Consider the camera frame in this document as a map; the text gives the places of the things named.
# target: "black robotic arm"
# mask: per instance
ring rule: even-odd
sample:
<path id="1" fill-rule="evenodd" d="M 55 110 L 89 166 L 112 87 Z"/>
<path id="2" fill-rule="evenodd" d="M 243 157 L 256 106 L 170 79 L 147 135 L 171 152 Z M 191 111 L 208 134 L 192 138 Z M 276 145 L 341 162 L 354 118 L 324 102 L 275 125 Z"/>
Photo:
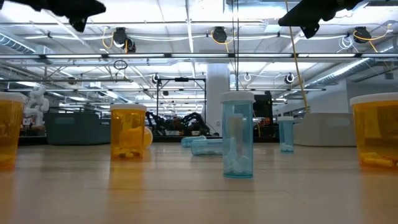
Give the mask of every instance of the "black robotic arm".
<path id="1" fill-rule="evenodd" d="M 32 7 L 35 11 L 47 9 L 57 16 L 65 16 L 70 25 L 78 32 L 83 32 L 87 18 L 106 11 L 106 7 L 96 0 L 9 0 Z M 4 0 L 0 0 L 0 9 Z"/>

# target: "table surface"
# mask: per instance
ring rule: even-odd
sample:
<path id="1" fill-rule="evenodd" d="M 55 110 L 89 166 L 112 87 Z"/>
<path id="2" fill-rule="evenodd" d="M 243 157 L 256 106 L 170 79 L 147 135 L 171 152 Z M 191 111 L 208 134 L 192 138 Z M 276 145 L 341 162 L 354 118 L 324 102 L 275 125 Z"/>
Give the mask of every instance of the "table surface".
<path id="1" fill-rule="evenodd" d="M 109 146 L 29 146 L 0 172 L 0 223 L 397 223 L 398 173 L 360 169 L 355 148 L 255 144 L 255 177 L 157 143 L 143 162 Z"/>

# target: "white wall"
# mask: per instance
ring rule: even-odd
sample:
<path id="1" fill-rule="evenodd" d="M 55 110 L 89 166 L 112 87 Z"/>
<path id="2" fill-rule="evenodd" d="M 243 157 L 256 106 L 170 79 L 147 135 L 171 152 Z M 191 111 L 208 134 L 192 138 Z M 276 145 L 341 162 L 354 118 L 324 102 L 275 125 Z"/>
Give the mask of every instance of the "white wall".
<path id="1" fill-rule="evenodd" d="M 356 96 L 390 92 L 398 92 L 398 74 L 394 74 L 393 80 L 386 80 L 384 75 L 359 83 L 353 83 L 350 79 L 342 80 L 338 85 L 327 86 L 326 91 L 310 92 L 307 95 L 307 101 L 311 113 L 352 113 L 350 99 Z M 300 108 L 304 108 L 302 100 L 289 100 L 287 105 L 274 107 L 274 114 Z"/>
<path id="2" fill-rule="evenodd" d="M 312 113 L 348 113 L 346 81 L 342 80 L 338 85 L 327 86 L 326 91 L 309 92 L 307 101 Z M 275 107 L 274 113 L 281 114 L 300 108 L 304 108 L 303 100 L 288 100 L 287 105 Z"/>

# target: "white pillar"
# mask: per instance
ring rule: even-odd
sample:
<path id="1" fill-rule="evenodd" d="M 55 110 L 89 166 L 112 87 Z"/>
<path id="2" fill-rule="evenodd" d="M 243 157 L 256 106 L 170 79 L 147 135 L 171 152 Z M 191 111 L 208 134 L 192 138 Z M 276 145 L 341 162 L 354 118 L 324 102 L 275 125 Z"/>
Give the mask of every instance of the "white pillar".
<path id="1" fill-rule="evenodd" d="M 223 135 L 223 108 L 220 103 L 220 95 L 229 91 L 229 82 L 229 67 L 227 63 L 207 65 L 206 120 L 220 136 Z"/>

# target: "white robot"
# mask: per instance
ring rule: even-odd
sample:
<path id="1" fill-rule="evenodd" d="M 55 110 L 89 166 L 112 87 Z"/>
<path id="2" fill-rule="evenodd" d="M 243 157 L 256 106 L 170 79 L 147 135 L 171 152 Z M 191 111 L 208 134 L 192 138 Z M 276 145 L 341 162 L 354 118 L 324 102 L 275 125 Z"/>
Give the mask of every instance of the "white robot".
<path id="1" fill-rule="evenodd" d="M 44 98 L 46 89 L 42 86 L 35 86 L 29 93 L 29 100 L 25 105 L 24 117 L 35 116 L 33 127 L 43 126 L 43 112 L 50 108 L 49 100 Z"/>

